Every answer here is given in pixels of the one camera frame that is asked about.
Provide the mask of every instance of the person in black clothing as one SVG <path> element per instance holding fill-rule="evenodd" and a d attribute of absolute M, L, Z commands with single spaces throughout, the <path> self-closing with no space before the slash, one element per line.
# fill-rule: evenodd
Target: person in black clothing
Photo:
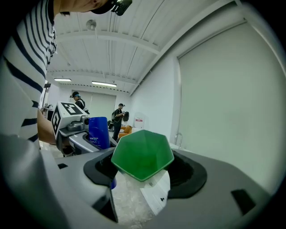
<path fill-rule="evenodd" d="M 122 118 L 124 116 L 124 113 L 122 112 L 124 105 L 122 103 L 120 103 L 118 105 L 118 109 L 115 111 L 114 115 L 114 121 L 113 121 L 113 125 L 114 125 L 114 132 L 113 132 L 113 139 L 116 141 L 118 138 L 118 134 L 120 132 L 121 129 L 121 122 L 122 122 Z"/>
<path fill-rule="evenodd" d="M 80 97 L 80 94 L 78 91 L 75 91 L 70 98 L 73 98 L 75 100 L 75 104 L 82 110 L 85 108 L 85 101 Z"/>

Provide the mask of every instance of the white ceiling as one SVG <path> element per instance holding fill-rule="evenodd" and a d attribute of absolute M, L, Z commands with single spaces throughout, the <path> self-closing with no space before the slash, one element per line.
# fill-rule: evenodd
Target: white ceiling
<path fill-rule="evenodd" d="M 92 81 L 115 83 L 116 90 L 133 92 L 146 70 L 180 38 L 182 28 L 207 8 L 228 2 L 231 0 L 133 0 L 121 17 L 111 12 L 57 15 L 58 49 L 47 79 L 53 83 L 54 78 L 70 78 L 72 82 L 67 84 L 88 87 Z M 86 28 L 90 19 L 97 22 L 97 36 Z"/>

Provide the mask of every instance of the green polygonal bowl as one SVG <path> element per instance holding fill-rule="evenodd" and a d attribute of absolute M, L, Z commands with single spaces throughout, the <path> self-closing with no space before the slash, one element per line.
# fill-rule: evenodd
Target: green polygonal bowl
<path fill-rule="evenodd" d="M 141 130 L 120 139 L 111 162 L 143 182 L 170 165 L 173 152 L 166 136 Z"/>

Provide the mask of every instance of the black cap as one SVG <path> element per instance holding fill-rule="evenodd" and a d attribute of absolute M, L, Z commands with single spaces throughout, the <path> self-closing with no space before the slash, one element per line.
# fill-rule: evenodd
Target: black cap
<path fill-rule="evenodd" d="M 76 95 L 78 95 L 79 94 L 79 92 L 78 91 L 75 91 L 71 96 L 70 96 L 70 98 L 74 98 Z"/>
<path fill-rule="evenodd" d="M 112 9 L 113 6 L 115 6 L 117 1 L 115 0 L 109 0 L 107 3 L 105 3 L 103 6 L 101 6 L 98 9 L 94 9 L 91 12 L 96 13 L 96 14 L 103 14 L 108 12 L 109 10 Z"/>

